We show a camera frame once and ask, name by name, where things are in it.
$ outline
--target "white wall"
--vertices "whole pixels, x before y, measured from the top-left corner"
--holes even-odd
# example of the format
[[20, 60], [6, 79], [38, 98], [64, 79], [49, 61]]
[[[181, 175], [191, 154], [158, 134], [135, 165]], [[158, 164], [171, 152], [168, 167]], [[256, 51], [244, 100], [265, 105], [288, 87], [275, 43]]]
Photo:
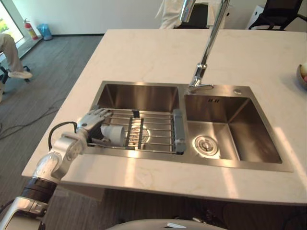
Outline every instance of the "white wall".
[[162, 0], [13, 0], [33, 27], [49, 24], [54, 35], [101, 34], [107, 29], [159, 28]]

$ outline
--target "person in white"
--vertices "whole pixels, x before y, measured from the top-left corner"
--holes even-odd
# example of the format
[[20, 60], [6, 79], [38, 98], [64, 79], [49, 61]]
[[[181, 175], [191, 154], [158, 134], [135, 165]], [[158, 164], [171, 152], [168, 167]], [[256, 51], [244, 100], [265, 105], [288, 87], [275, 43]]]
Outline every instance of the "person in white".
[[[174, 29], [181, 25], [179, 20], [182, 5], [185, 0], [163, 0], [158, 10], [156, 18], [162, 14], [162, 23], [160, 29]], [[218, 9], [221, 6], [221, 0], [196, 0], [196, 4], [206, 3], [208, 4], [208, 21], [207, 27], [211, 27], [214, 24], [214, 20]]]
[[[28, 79], [32, 77], [32, 74], [25, 71], [23, 65], [18, 57], [17, 47], [14, 39], [8, 34], [0, 34], [0, 53], [3, 52], [9, 68], [10, 78], [22, 78]], [[4, 84], [0, 81], [0, 102], [4, 92]]]

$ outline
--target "white shoe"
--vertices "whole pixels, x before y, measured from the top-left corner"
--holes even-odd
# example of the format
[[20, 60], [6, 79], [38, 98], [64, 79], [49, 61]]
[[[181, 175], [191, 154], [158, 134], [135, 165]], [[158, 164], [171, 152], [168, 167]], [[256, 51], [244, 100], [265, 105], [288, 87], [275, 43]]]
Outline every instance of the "white shoe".
[[24, 72], [9, 72], [10, 78], [22, 78], [22, 79], [28, 79], [31, 78], [33, 75], [30, 72], [24, 71]]
[[2, 101], [3, 92], [4, 92], [4, 84], [0, 81], [0, 103]]

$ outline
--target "chair wheel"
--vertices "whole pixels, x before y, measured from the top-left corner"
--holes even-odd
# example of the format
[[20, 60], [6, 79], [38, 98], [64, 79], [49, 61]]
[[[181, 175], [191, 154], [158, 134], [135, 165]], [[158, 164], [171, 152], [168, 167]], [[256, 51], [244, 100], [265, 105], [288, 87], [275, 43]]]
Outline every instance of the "chair wheel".
[[30, 69], [29, 69], [29, 67], [27, 67], [27, 66], [24, 66], [24, 68], [25, 68], [25, 70], [26, 70], [26, 71], [30, 72]]

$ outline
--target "fire extinguisher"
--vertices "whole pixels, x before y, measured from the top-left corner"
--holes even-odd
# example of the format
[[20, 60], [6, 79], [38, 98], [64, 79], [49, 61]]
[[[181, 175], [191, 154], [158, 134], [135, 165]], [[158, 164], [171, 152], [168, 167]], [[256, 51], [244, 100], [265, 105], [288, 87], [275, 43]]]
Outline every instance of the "fire extinguisher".
[[27, 21], [27, 19], [24, 20], [24, 27], [27, 29], [29, 35], [31, 36], [32, 40], [37, 40], [38, 37], [35, 33], [35, 31], [33, 30], [32, 26], [30, 23], [28, 23], [29, 21]]

